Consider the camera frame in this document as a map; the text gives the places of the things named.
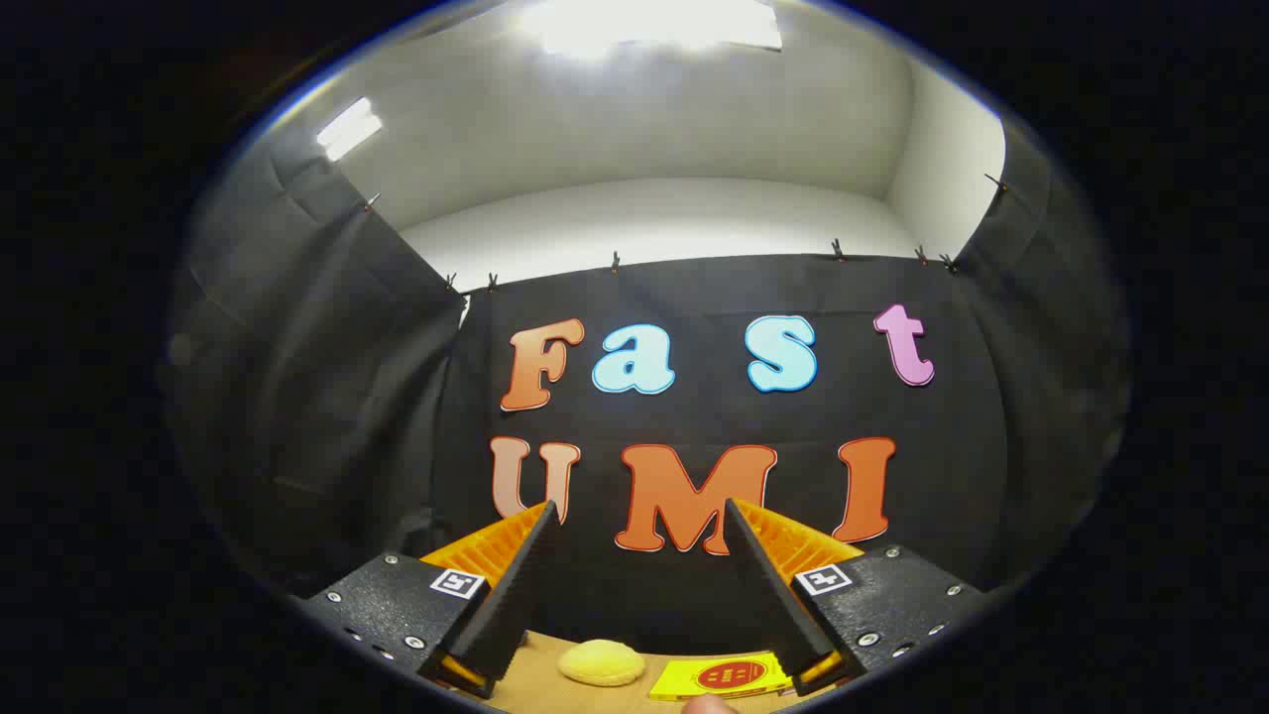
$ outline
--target yellow sponge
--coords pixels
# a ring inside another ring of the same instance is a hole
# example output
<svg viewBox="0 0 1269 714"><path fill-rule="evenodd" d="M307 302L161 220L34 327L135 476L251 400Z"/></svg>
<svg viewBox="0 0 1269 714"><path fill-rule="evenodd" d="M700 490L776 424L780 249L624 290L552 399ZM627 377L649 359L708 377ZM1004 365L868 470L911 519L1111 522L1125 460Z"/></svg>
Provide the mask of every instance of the yellow sponge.
<svg viewBox="0 0 1269 714"><path fill-rule="evenodd" d="M643 657L610 639L576 644L560 656L560 672L570 680L599 687L619 687L643 673Z"/></svg>

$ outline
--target light blue letter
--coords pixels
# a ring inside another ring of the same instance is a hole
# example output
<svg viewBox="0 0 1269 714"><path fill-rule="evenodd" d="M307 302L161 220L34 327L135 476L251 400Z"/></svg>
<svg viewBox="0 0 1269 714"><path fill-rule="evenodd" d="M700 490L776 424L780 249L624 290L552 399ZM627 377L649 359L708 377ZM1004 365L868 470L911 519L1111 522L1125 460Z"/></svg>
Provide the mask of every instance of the light blue letter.
<svg viewBox="0 0 1269 714"><path fill-rule="evenodd" d="M805 317L768 315L749 322L745 346L758 356L749 382L758 392L797 392L815 380L815 330Z"/></svg>
<svg viewBox="0 0 1269 714"><path fill-rule="evenodd" d="M613 351L629 340L631 349ZM629 389L640 394L661 394L674 384L670 370L670 335L656 325L628 325L604 337L604 351L595 363L590 380L602 392Z"/></svg>

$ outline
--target foam letter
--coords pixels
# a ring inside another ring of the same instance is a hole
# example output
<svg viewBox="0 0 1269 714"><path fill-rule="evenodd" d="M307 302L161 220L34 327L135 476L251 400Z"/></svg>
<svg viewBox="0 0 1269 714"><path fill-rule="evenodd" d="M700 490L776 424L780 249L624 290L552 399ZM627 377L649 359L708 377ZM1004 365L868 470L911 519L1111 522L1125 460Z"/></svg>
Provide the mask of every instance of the foam letter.
<svg viewBox="0 0 1269 714"><path fill-rule="evenodd" d="M513 334L511 346L515 347L515 356L511 361L511 384L503 396L503 411L537 410L551 402L551 393L542 389L539 375L546 373L552 383L560 382L563 377L565 346L555 341L549 349L542 347L552 339L562 339L576 345L585 334L581 320L576 317Z"/></svg>
<svg viewBox="0 0 1269 714"><path fill-rule="evenodd" d="M881 512L886 497L886 464L895 455L888 439L859 439L843 444L838 459L846 465L846 509L832 538L855 543L886 533L890 521Z"/></svg>
<svg viewBox="0 0 1269 714"><path fill-rule="evenodd" d="M697 544L709 521L718 516L714 533L704 543L706 553L727 555L722 509L728 498L759 506L766 495L766 474L775 467L775 450L766 446L733 446L714 464L700 491L692 486L679 455L669 446L629 446L622 463L631 469L631 509L626 530L614 543L627 550L656 553L665 539L656 534L656 515L680 553Z"/></svg>
<svg viewBox="0 0 1269 714"><path fill-rule="evenodd" d="M749 382L758 392L797 392L815 379L815 328L805 317L769 315L745 328L745 346L758 360Z"/></svg>
<svg viewBox="0 0 1269 714"><path fill-rule="evenodd" d="M907 318L907 311L902 304L892 304L888 309L877 315L873 327L879 332L886 332L886 341L890 344L890 360L895 365L895 374L898 379L911 387L924 387L934 379L934 363L921 360L916 354L916 337L914 335L925 334L920 320Z"/></svg>
<svg viewBox="0 0 1269 714"><path fill-rule="evenodd" d="M631 349L618 349L634 340ZM670 335L656 325L629 325L604 337L604 350L590 374L600 392L629 389L640 394L661 394L674 384L670 370Z"/></svg>
<svg viewBox="0 0 1269 714"><path fill-rule="evenodd" d="M529 445L519 439L497 436L489 443L494 453L494 509L504 519L523 512L520 501L520 465L529 455ZM547 501L556 502L560 524L569 517L569 476L581 460L581 450L571 444L543 444L538 455L547 463Z"/></svg>

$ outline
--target finger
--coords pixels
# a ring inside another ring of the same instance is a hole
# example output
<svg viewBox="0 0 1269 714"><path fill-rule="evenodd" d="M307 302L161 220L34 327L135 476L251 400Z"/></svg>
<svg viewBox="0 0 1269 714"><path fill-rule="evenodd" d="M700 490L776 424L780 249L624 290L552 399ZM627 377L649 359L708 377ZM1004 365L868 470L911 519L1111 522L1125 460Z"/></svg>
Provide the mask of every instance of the finger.
<svg viewBox="0 0 1269 714"><path fill-rule="evenodd" d="M689 701L687 706L683 708L683 714L740 714L727 703L722 700L721 696L707 694L698 696Z"/></svg>

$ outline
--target letter m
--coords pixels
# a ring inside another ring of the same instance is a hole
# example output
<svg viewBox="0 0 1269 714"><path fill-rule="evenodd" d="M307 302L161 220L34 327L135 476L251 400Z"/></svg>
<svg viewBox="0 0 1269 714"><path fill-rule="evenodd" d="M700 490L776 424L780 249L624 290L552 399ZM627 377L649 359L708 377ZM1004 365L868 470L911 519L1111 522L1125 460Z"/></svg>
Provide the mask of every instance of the letter m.
<svg viewBox="0 0 1269 714"><path fill-rule="evenodd" d="M706 540L706 553L727 555L723 542L722 510L728 498L763 505L766 474L775 467L775 450L766 446L728 449L700 491L692 486L688 471L669 446L640 445L622 453L631 469L631 510L626 530L613 540L627 550L656 553L665 539L656 534L660 514L666 533L680 553L692 550L709 521L717 517L714 533Z"/></svg>

